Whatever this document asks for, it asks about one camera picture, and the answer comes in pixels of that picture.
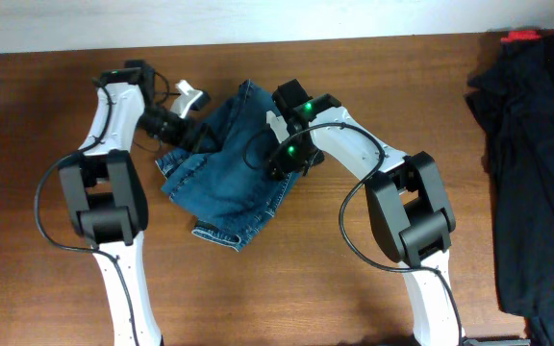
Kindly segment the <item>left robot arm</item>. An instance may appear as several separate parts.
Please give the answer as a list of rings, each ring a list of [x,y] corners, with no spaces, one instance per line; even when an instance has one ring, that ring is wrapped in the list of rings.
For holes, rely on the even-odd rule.
[[[148,202],[131,158],[135,132],[201,151],[214,139],[196,125],[190,111],[210,101],[207,91],[182,80],[155,88],[161,79],[144,61],[127,61],[94,82],[98,106],[88,135],[76,153],[57,166],[74,231],[85,240],[101,272],[116,345],[161,345],[143,267]]]

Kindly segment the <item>blue denim jeans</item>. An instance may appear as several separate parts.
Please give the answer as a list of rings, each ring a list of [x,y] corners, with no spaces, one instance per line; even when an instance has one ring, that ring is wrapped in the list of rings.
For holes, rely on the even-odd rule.
[[[165,178],[162,192],[196,217],[194,235],[240,251],[275,216],[301,177],[292,172],[273,180],[268,171],[253,168],[278,145],[266,127],[268,111],[279,112],[270,93],[246,80],[204,120],[222,144],[219,152],[177,148],[156,160]]]

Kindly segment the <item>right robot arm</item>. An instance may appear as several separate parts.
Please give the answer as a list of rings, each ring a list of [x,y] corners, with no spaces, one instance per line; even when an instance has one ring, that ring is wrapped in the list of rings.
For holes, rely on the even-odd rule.
[[[403,276],[414,317],[416,345],[462,345],[465,331],[448,274],[456,219],[440,171],[426,152],[409,155],[360,125],[334,96],[310,96],[297,80],[276,88],[278,111],[266,123],[279,145],[263,166],[274,179],[303,172],[328,154],[358,182],[340,206],[339,227],[354,195],[365,193],[370,229],[390,265]]]

